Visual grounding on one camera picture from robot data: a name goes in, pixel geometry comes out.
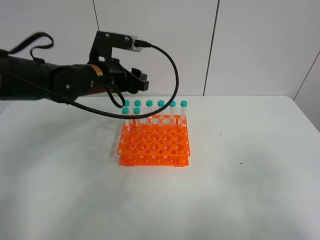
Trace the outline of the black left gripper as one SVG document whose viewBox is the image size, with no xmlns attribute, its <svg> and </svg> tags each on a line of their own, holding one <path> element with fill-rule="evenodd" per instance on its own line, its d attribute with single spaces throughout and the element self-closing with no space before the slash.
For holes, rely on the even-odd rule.
<svg viewBox="0 0 320 240">
<path fill-rule="evenodd" d="M 89 89 L 87 94 L 99 94 L 109 90 L 116 90 L 137 94 L 149 89 L 148 75 L 137 68 L 131 69 L 131 74 L 125 70 L 119 61 L 101 61 L 98 58 L 90 58 L 87 62 L 92 72 L 89 78 Z"/>
</svg>

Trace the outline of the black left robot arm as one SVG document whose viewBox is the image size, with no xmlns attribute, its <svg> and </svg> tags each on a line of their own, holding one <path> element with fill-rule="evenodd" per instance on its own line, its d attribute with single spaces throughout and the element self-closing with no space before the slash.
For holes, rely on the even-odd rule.
<svg viewBox="0 0 320 240">
<path fill-rule="evenodd" d="M 27 83 L 40 86 L 70 100 L 103 92 L 136 94 L 149 87 L 147 75 L 130 71 L 118 60 L 89 61 L 87 64 L 56 65 L 0 52 L 0 98 L 4 101 L 40 100 L 50 96 Z"/>
</svg>

